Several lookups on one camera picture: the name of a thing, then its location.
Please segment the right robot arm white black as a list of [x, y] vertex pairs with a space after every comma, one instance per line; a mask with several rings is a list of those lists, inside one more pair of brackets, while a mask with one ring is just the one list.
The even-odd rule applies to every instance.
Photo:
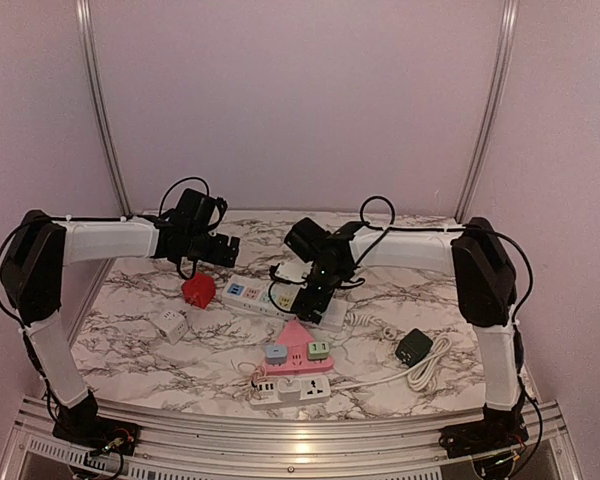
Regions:
[[296, 222], [285, 245], [308, 266], [291, 306], [300, 320], [319, 324], [334, 293], [363, 267], [401, 267], [451, 275], [458, 308], [473, 328], [486, 380], [484, 418], [475, 438], [495, 448], [514, 431], [524, 402], [524, 348], [516, 315], [516, 269], [505, 247], [515, 242], [474, 217], [433, 227], [374, 225], [359, 217], [329, 232], [309, 217]]

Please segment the light blue charger plug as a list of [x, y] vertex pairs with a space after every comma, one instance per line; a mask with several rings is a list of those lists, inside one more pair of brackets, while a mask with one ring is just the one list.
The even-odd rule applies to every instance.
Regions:
[[283, 365], [288, 359], [288, 347], [281, 344], [269, 344], [264, 348], [266, 365]]

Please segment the red cube socket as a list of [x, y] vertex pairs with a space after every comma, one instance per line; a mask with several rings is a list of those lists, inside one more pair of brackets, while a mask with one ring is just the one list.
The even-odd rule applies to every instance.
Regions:
[[182, 284], [181, 291], [187, 304], [206, 309], [216, 295], [216, 285], [210, 275], [197, 272]]

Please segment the pink triangular power socket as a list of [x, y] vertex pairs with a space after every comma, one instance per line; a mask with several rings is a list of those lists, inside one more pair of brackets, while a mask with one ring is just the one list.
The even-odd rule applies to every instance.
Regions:
[[304, 375], [329, 372], [334, 368], [335, 361], [331, 356], [322, 361], [309, 361], [307, 358], [307, 345], [318, 341], [297, 320], [286, 323], [279, 337], [273, 344], [288, 347], [288, 359], [283, 365], [266, 365], [265, 353], [261, 366], [268, 376]]

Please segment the long white colourful power strip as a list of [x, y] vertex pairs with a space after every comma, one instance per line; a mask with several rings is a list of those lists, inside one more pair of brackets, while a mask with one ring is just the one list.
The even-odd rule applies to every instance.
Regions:
[[[221, 292], [223, 303], [243, 310], [250, 310], [268, 317], [291, 320], [293, 301], [300, 292], [296, 285], [270, 287], [270, 281], [257, 280], [240, 275], [232, 275]], [[316, 326], [326, 331], [338, 333], [348, 327], [377, 327], [387, 340], [395, 340], [398, 331], [372, 314], [356, 313], [348, 304], [333, 299]]]

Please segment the white power strip with USB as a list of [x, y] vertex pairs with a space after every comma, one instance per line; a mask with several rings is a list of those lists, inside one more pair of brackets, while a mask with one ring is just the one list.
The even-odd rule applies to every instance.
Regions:
[[328, 378], [318, 375], [261, 381], [248, 402], [253, 409], [274, 409], [322, 403], [330, 396]]

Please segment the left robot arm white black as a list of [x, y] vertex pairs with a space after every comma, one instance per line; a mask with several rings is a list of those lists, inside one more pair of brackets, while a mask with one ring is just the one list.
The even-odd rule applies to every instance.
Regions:
[[0, 309], [14, 319], [51, 400], [56, 425], [86, 445], [105, 438], [106, 423], [63, 334], [65, 267], [117, 258], [183, 260], [231, 268], [240, 240], [218, 232], [228, 204], [187, 189], [159, 215], [114, 218], [52, 217], [30, 210], [0, 245]]

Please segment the dark green charger plug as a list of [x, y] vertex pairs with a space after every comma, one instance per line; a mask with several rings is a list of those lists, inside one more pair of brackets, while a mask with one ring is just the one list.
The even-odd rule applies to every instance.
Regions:
[[430, 352], [433, 340], [421, 330], [414, 328], [398, 343], [395, 356], [407, 367], [413, 367], [423, 360]]

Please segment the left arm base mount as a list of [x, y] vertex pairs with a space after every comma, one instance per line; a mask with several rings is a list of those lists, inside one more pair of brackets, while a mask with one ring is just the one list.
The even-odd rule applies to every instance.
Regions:
[[72, 445], [69, 465], [87, 478], [117, 479], [126, 475], [141, 428], [138, 424], [97, 417], [94, 430], [76, 433], [57, 423], [53, 436]]

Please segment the green plug adapter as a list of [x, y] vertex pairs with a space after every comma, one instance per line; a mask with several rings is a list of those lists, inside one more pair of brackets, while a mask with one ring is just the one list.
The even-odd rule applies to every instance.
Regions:
[[326, 341], [314, 341], [307, 345], [307, 358], [309, 361], [326, 360], [330, 355], [330, 344]]

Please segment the white charger plug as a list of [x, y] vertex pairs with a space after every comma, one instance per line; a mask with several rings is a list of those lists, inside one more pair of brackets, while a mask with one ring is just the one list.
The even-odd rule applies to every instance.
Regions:
[[299, 379], [280, 379], [277, 384], [280, 394], [299, 395], [302, 389], [302, 383]]

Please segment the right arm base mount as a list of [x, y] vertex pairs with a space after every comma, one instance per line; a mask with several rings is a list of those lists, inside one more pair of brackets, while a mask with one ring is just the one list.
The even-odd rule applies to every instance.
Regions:
[[449, 459], [470, 456], [479, 479], [508, 479], [526, 451], [529, 439], [525, 425], [512, 432], [486, 421], [451, 425], [440, 430], [439, 446]]

